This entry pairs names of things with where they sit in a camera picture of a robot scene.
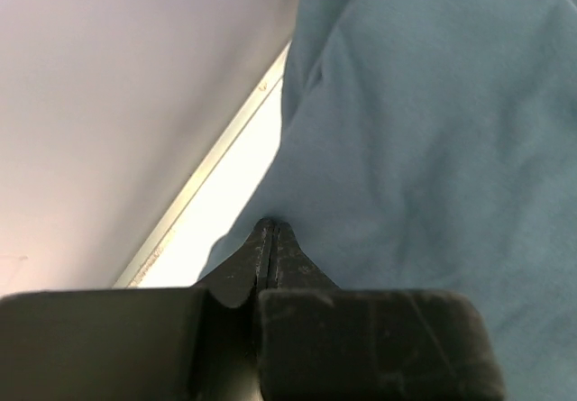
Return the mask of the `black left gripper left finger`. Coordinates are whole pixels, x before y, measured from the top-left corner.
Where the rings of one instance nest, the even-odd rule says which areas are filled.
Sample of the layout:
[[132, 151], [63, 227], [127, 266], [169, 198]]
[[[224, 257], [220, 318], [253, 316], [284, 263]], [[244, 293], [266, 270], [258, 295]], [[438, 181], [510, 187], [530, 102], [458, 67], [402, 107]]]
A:
[[38, 291], [1, 301], [4, 400], [258, 400], [263, 220], [191, 287]]

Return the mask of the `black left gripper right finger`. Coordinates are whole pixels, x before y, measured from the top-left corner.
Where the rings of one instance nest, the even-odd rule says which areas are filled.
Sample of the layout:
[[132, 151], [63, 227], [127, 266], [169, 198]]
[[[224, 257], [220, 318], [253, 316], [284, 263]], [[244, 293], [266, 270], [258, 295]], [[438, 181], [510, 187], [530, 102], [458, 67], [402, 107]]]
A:
[[258, 366], [267, 400], [501, 400], [481, 314], [438, 289], [343, 290], [286, 223], [261, 221]]

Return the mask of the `teal blue t shirt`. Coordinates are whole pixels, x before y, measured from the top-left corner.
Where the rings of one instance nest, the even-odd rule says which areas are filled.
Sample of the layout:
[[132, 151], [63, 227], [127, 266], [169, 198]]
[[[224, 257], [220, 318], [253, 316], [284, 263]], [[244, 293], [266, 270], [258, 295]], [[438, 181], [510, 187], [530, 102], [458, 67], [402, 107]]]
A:
[[576, 0], [299, 0], [263, 217], [342, 287], [451, 289], [511, 400], [576, 397]]

